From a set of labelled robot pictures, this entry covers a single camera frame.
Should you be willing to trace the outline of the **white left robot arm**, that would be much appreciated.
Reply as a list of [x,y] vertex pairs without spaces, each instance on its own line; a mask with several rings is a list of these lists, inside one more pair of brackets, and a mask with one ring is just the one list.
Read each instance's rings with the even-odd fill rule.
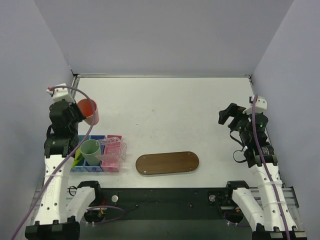
[[70,202],[67,187],[76,147],[78,124],[85,117],[75,102],[60,100],[49,107],[51,125],[44,143],[45,176],[33,225],[25,228],[28,240],[77,240],[87,208],[101,203],[98,181],[83,181]]

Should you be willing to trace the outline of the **green plastic cup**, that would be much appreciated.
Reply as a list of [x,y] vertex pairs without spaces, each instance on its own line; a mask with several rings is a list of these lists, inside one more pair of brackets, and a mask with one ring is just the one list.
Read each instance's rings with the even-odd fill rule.
[[89,166],[100,165],[100,159],[97,158],[101,154],[101,146],[95,139],[88,139],[80,146],[80,152]]

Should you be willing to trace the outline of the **coral plastic cup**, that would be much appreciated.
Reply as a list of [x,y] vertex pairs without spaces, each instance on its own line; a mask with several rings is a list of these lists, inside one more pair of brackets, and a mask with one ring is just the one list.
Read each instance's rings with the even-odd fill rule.
[[77,102],[77,106],[80,109],[82,115],[85,117],[84,121],[88,125],[97,125],[99,122],[99,112],[97,104],[92,99],[81,99]]

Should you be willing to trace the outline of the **clear crystal toothbrush holder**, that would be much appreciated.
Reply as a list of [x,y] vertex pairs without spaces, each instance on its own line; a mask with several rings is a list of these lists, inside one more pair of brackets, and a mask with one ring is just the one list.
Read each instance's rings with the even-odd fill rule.
[[123,142],[122,136],[108,135],[106,138],[97,140],[96,145],[104,147],[103,153],[96,156],[100,161],[126,160],[127,145]]

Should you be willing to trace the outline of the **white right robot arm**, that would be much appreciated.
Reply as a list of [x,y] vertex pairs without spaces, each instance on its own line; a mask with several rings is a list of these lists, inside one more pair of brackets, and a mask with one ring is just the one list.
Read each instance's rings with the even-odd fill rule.
[[239,133],[237,142],[256,181],[260,202],[240,182],[229,183],[231,200],[247,219],[253,240],[305,240],[306,233],[299,229],[290,213],[275,150],[268,142],[269,119],[264,114],[267,101],[252,96],[249,102],[249,108],[231,103],[219,112],[218,123],[224,125],[228,118],[233,118],[228,128],[231,133]]

